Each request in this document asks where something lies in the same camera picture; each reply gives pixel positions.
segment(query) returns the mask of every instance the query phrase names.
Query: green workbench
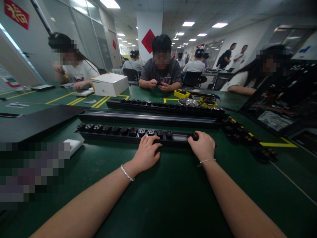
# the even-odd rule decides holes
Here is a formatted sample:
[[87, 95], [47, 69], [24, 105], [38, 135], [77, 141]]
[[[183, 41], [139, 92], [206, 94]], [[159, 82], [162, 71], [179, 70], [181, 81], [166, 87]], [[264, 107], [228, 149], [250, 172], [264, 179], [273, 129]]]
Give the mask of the green workbench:
[[[219, 107], [239, 110], [247, 100], [246, 96], [235, 93], [214, 93], [221, 97], [221, 102], [217, 102]], [[158, 89], [151, 91], [138, 87], [130, 87], [118, 98], [127, 96], [158, 102], [176, 99], [173, 93], [164, 94]], [[60, 87], [43, 92], [11, 92], [0, 97], [7, 98], [7, 101], [0, 101], [0, 112], [15, 114], [30, 114], [58, 104], [109, 110], [106, 100], [110, 100], [109, 97], [96, 95], [81, 100]], [[84, 103], [94, 99], [98, 103]], [[16, 101], [29, 106], [5, 107]], [[199, 126], [190, 129], [160, 128], [187, 133], [200, 129], [212, 135], [218, 145], [215, 153], [217, 162], [282, 231], [288, 237], [312, 237], [317, 221], [315, 158], [288, 141], [273, 136], [241, 114], [228, 114], [242, 122], [262, 142], [275, 146], [273, 149], [277, 151], [279, 161], [276, 164], [259, 163], [246, 147], [231, 144], [221, 130], [203, 130]], [[0, 123], [7, 120], [14, 119], [0, 118]], [[79, 122], [78, 118], [73, 119], [42, 142], [80, 139], [80, 134], [74, 133]], [[133, 124], [125, 126], [149, 128]], [[136, 144], [86, 140], [65, 163], [65, 170], [59, 175], [57, 184], [49, 185], [47, 193], [36, 194], [36, 202], [30, 202], [28, 209], [8, 216], [0, 228], [0, 237], [30, 236], [81, 191], [132, 159], [137, 148]], [[193, 152], [170, 147], [162, 147], [159, 151], [160, 161], [136, 177], [96, 237], [232, 237], [204, 170], [196, 167], [198, 159]]]

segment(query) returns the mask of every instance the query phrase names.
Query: pixelated area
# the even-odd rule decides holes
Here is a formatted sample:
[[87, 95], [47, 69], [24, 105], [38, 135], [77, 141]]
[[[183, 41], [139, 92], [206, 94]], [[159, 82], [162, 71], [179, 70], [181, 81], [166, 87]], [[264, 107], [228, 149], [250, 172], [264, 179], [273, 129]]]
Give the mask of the pixelated area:
[[0, 143], [0, 157], [0, 209], [27, 209], [64, 184], [70, 143]]

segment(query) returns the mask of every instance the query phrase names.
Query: bracelet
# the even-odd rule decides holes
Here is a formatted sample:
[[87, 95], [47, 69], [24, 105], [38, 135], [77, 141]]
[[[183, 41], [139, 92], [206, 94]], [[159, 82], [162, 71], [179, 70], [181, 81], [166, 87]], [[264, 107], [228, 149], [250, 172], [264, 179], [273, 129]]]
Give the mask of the bracelet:
[[206, 162], [206, 161], [209, 161], [209, 160], [201, 161], [201, 162], [197, 165], [197, 167], [201, 167], [203, 162]]
[[120, 167], [121, 167], [122, 171], [125, 173], [125, 175], [130, 179], [130, 181], [133, 182], [134, 179], [132, 179], [132, 178], [126, 173], [126, 171], [125, 171], [124, 168], [123, 168], [123, 165], [121, 165]]

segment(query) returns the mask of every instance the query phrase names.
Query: cardboard box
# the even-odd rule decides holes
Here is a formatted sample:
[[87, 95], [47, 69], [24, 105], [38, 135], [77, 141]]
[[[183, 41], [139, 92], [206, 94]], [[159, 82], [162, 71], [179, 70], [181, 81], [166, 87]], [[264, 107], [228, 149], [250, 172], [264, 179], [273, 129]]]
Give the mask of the cardboard box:
[[128, 77], [120, 74], [105, 73], [90, 78], [91, 86], [98, 96], [117, 97], [129, 87]]

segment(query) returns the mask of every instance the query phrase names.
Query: white pillar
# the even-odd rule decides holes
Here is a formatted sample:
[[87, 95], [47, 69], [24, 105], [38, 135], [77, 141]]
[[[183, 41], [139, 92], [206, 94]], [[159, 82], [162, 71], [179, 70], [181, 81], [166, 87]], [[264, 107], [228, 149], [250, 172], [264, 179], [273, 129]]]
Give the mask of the white pillar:
[[155, 36], [162, 34], [163, 12], [137, 12], [136, 21], [138, 24], [140, 56], [146, 62], [153, 55], [147, 51], [142, 44], [142, 40], [150, 29]]

